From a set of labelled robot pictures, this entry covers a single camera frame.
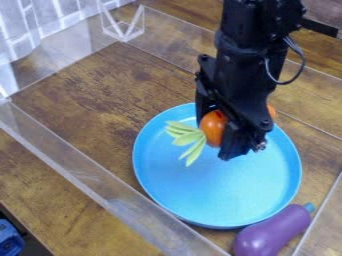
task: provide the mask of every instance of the wooden surface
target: wooden surface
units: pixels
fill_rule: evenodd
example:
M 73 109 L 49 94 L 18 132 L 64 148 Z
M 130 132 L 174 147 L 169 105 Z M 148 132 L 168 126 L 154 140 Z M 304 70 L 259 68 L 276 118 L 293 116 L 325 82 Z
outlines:
M 158 1 L 154 7 L 215 29 L 219 1 Z M 305 30 L 295 38 L 308 65 L 342 78 L 340 41 Z M 342 167 L 336 138 L 342 130 L 342 88 L 335 79 L 332 85 L 320 87 L 309 86 L 308 81 L 293 88 L 279 88 L 271 100 L 283 112 L 277 125 L 291 136 L 303 162 L 303 184 L 295 202 L 311 201 L 319 206 Z M 134 137 L 160 111 L 191 101 L 192 74 L 120 43 L 13 97 L 14 104 L 141 193 L 130 166 Z M 161 255 L 3 132 L 0 159 L 1 201 L 54 255 Z M 231 252 L 235 231 L 193 229 Z M 316 241 L 323 247 L 329 242 L 325 239 Z M 297 240 L 283 255 L 291 254 Z
M 305 18 L 342 29 L 342 2 L 339 0 L 303 0 L 308 10 Z

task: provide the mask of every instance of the cable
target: cable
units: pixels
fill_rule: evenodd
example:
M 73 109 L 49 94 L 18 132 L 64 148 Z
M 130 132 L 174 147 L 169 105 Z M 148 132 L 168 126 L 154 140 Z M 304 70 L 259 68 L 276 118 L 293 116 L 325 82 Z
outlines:
M 284 82 L 280 82 L 280 81 L 277 81 L 277 80 L 273 78 L 273 76 L 272 76 L 272 74 L 271 74 L 271 72 L 269 72 L 269 59 L 268 59 L 268 58 L 264 58 L 265 73 L 267 73 L 269 79 L 271 79 L 277 85 L 287 85 L 287 84 L 289 84 L 289 83 L 299 77 L 299 75 L 300 75 L 300 73 L 301 73 L 301 71 L 303 71 L 303 69 L 304 69 L 304 64 L 305 64 L 305 59 L 304 59 L 303 51 L 301 51 L 301 49 L 299 48 L 297 44 L 296 44 L 296 43 L 293 42 L 293 40 L 291 39 L 291 37 L 289 37 L 289 36 L 285 36 L 285 37 L 283 38 L 283 41 L 285 42 L 285 44 L 288 45 L 288 47 L 292 49 L 292 51 L 299 55 L 299 57 L 300 57 L 300 59 L 301 59 L 301 64 L 300 64 L 300 67 L 299 67 L 299 70 L 297 70 L 295 76 L 293 76 L 289 80 L 287 80 L 287 81 L 284 81 Z

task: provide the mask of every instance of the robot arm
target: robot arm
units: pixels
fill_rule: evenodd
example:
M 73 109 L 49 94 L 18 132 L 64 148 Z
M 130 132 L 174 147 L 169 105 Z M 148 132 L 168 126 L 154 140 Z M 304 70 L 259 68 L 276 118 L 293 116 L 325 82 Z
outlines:
M 199 56 L 196 119 L 213 109 L 228 117 L 219 158 L 265 148 L 272 130 L 267 96 L 277 84 L 292 82 L 304 66 L 301 51 L 289 32 L 300 28 L 305 12 L 300 0 L 224 0 L 220 28 L 215 34 L 216 58 Z M 288 47 L 303 63 L 295 77 L 279 82 Z

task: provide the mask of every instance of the toy eggplant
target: toy eggplant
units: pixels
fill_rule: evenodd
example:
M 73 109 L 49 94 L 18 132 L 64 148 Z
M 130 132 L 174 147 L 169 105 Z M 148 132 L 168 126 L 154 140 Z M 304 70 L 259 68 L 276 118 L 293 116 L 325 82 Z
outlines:
M 309 226 L 313 209 L 311 203 L 304 206 L 291 204 L 269 219 L 244 228 L 233 241 L 235 256 L 276 256 Z

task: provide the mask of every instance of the blue plate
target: blue plate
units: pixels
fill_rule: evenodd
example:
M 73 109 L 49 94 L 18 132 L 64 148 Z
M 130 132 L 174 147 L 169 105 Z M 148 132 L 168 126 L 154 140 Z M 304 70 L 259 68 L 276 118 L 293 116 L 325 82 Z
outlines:
M 224 162 L 205 146 L 185 167 L 177 158 L 187 147 L 173 146 L 165 122 L 196 127 L 195 104 L 160 113 L 144 126 L 133 145 L 134 175 L 153 201 L 177 218 L 213 229 L 231 229 L 276 214 L 292 200 L 301 180 L 301 165 L 291 139 L 275 125 L 267 149 Z

